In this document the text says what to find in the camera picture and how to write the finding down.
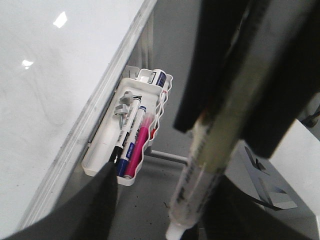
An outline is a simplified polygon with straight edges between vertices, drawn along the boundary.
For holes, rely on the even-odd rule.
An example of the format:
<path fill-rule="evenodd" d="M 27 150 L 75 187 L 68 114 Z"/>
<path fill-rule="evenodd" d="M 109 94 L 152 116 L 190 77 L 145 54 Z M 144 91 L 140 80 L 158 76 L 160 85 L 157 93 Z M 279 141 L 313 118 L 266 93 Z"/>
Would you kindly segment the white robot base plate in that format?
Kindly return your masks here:
<path fill-rule="evenodd" d="M 320 238 L 320 141 L 298 120 L 269 159 L 239 141 L 226 176 L 270 205 L 263 207 L 266 213 L 312 240 Z"/>

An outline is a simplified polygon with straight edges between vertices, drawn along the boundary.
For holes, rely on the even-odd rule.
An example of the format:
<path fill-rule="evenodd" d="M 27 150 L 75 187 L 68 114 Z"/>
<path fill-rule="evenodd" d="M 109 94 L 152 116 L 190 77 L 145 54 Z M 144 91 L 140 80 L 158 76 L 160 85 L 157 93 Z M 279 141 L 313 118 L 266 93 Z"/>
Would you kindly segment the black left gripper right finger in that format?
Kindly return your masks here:
<path fill-rule="evenodd" d="M 265 212 L 271 205 L 240 190 L 226 171 L 239 141 L 258 157 L 271 158 L 319 89 L 319 1 L 202 2 L 191 73 L 174 126 L 193 134 L 202 117 L 214 121 L 228 114 L 243 120 L 198 221 L 209 239 L 310 239 Z"/>

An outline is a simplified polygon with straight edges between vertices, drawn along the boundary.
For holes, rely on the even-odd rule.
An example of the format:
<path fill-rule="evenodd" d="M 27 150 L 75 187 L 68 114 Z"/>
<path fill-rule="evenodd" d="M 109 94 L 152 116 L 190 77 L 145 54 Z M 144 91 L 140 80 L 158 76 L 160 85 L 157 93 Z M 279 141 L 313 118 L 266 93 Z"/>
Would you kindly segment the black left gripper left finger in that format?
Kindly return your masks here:
<path fill-rule="evenodd" d="M 8 239 L 106 240 L 116 211 L 117 194 L 116 167 L 108 162 L 66 203 Z"/>

